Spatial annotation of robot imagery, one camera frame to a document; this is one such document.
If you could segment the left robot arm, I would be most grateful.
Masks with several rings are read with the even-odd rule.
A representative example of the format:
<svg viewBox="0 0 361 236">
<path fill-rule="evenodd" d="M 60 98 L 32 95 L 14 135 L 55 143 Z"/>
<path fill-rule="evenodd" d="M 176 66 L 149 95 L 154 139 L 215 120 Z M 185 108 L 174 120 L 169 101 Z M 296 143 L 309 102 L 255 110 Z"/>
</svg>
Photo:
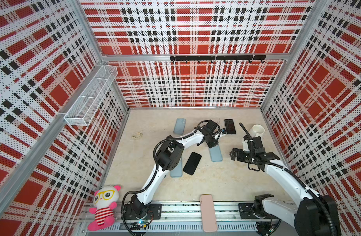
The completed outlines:
<svg viewBox="0 0 361 236">
<path fill-rule="evenodd" d="M 221 128 L 212 120 L 201 121 L 193 131 L 180 137 L 168 136 L 154 147 L 154 168 L 139 191 L 127 192 L 122 200 L 122 219 L 129 216 L 133 219 L 144 219 L 150 210 L 155 192 L 163 179 L 176 168 L 185 149 L 193 145 L 206 143 L 209 148 L 218 145 L 218 140 L 227 135 L 227 130 Z"/>
</svg>

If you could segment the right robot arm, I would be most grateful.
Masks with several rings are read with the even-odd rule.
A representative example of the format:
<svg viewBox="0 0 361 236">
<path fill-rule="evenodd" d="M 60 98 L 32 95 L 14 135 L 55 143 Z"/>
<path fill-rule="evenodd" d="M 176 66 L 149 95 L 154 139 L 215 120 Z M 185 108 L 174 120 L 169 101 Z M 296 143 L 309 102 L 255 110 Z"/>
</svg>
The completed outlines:
<svg viewBox="0 0 361 236">
<path fill-rule="evenodd" d="M 260 137 L 250 135 L 242 124 L 240 127 L 245 132 L 243 140 L 247 148 L 233 148 L 231 159 L 246 163 L 249 170 L 257 166 L 256 172 L 271 176 L 293 200 L 293 204 L 288 204 L 271 194 L 258 195 L 249 213 L 257 218 L 273 215 L 292 226 L 300 236 L 341 235 L 336 202 L 305 184 L 277 155 L 266 152 Z"/>
</svg>

